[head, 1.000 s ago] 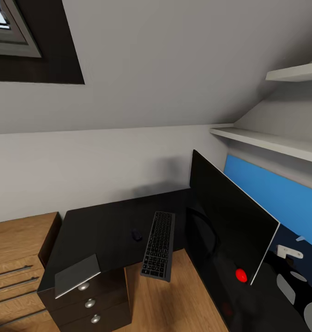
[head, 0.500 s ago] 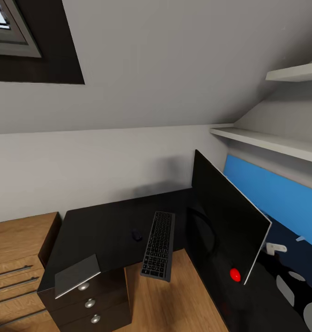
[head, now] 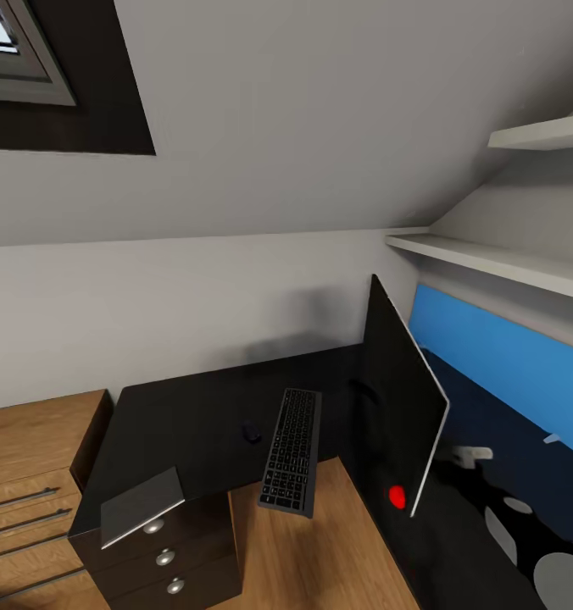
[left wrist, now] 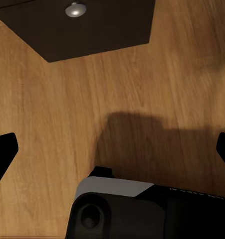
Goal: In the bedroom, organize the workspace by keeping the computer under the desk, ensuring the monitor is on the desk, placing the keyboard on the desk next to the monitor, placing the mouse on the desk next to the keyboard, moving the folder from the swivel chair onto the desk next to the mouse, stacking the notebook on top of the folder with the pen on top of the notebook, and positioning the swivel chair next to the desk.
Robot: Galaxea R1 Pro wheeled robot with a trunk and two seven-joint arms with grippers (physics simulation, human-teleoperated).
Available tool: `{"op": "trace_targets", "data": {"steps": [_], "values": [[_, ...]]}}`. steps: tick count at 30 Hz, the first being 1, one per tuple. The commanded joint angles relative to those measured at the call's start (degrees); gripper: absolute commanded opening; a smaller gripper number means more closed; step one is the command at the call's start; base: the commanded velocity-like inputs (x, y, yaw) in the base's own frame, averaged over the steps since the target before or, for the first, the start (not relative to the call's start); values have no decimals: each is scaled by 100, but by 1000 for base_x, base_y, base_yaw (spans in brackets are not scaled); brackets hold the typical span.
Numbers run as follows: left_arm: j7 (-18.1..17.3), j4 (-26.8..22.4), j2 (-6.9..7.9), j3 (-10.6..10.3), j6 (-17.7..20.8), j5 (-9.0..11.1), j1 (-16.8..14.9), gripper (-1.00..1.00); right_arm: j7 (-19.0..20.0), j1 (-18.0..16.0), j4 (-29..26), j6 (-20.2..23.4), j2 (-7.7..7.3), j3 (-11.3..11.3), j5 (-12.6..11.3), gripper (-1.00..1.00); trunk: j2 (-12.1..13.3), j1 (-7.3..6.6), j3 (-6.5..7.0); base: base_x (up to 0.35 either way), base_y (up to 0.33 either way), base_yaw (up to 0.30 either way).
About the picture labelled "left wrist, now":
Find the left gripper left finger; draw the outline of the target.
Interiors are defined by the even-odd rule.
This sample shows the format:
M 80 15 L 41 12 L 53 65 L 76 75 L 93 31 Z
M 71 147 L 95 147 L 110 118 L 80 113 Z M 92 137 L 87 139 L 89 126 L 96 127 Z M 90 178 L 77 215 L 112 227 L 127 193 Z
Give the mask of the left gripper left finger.
M 18 153 L 18 143 L 14 132 L 0 136 L 0 180 Z

